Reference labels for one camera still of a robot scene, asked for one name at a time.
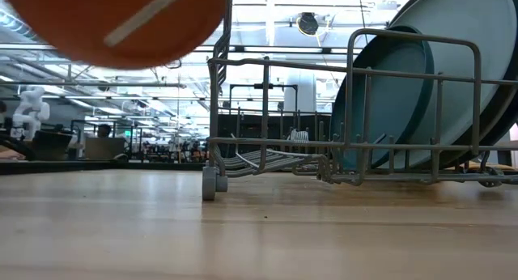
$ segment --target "rack wheel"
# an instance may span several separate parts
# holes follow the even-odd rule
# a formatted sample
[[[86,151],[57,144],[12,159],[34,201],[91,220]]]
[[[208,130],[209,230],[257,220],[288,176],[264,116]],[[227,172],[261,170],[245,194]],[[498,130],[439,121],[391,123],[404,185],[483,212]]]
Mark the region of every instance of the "rack wheel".
[[[216,176],[216,192],[228,191],[228,177]]]
[[[503,176],[502,170],[492,168],[492,167],[486,167],[485,172],[489,173],[490,175],[493,175],[493,176]],[[502,185],[502,182],[498,182],[498,181],[497,182],[479,181],[478,183],[486,188],[494,188],[494,187],[499,187]]]
[[[216,197],[216,170],[214,167],[203,167],[202,199],[213,201]]]

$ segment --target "ceiling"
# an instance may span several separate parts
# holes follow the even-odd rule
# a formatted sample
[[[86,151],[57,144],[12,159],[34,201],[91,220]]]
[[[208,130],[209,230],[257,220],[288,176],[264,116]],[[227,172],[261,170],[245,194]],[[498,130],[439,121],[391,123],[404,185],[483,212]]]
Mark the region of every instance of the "ceiling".
[[[260,58],[313,64],[343,66],[343,49],[350,34],[358,28],[384,28],[407,0],[234,0],[231,45],[244,45],[244,53],[231,53],[230,59]],[[317,35],[305,36],[297,28],[302,12],[312,12],[319,22]],[[169,67],[146,70],[113,70],[72,62],[43,44],[7,2],[0,4],[0,78],[39,82],[74,81],[74,87],[45,86],[47,99],[66,96],[70,105],[81,108],[88,119],[121,119],[137,121],[149,131],[165,135],[205,137],[208,135],[209,72],[206,65],[211,46],[221,36],[220,26],[198,49]],[[371,39],[358,38],[355,52]],[[340,54],[319,54],[319,47],[338,50]],[[282,84],[287,69],[273,68],[270,81]],[[320,112],[330,112],[331,102],[344,74],[316,72],[316,104]],[[260,66],[227,68],[223,96],[228,99],[230,84],[260,83]],[[106,87],[87,87],[85,83],[106,83]],[[114,87],[121,83],[154,83],[153,87]],[[160,84],[174,84],[164,87]],[[9,86],[11,94],[18,87]],[[234,88],[232,107],[261,109],[261,91],[253,88]],[[280,88],[270,91],[272,101],[282,101]],[[277,109],[272,102],[270,109]]]

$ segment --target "white plate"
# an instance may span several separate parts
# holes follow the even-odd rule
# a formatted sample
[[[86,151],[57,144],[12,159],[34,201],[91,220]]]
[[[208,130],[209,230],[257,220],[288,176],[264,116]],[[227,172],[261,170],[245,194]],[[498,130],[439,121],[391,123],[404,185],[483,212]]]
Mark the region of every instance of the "white plate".
[[[501,79],[506,74],[516,45],[516,8],[513,0],[418,0],[391,26],[405,25],[422,34],[469,40],[480,48],[482,77]],[[467,47],[430,43],[435,71],[473,77],[473,53]],[[481,111],[499,86],[482,85]],[[442,144],[454,143],[471,125],[473,84],[444,82]],[[428,144],[435,128],[435,89],[431,102],[409,143]],[[396,155],[396,167],[404,165],[404,153]],[[430,159],[429,151],[411,151],[410,166]]]

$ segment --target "teal plate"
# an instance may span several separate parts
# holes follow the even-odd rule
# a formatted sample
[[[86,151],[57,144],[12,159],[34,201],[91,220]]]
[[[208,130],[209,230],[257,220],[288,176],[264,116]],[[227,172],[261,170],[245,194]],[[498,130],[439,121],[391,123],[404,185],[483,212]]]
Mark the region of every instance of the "teal plate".
[[[395,26],[388,30],[419,33],[409,26]],[[384,36],[377,36],[369,42],[356,57],[354,67],[434,74],[434,60],[426,41],[398,40]],[[363,134],[366,77],[355,74],[353,81],[351,141],[356,140],[356,134]],[[387,137],[393,136],[396,143],[406,143],[427,110],[433,85],[433,81],[427,79],[373,76],[367,141],[374,142],[385,134]],[[342,123],[345,123],[345,92],[344,79],[334,102],[331,135],[342,133]],[[343,158],[344,168],[356,169],[356,157],[356,151],[346,151]],[[379,167],[388,160],[387,150],[373,151],[372,168]]]

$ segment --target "wooden surface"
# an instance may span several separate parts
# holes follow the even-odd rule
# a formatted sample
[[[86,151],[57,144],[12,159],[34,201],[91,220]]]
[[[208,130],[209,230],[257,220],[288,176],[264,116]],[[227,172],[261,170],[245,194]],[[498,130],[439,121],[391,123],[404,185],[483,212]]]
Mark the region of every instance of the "wooden surface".
[[[0,176],[0,278],[516,279],[518,189],[199,172]]]

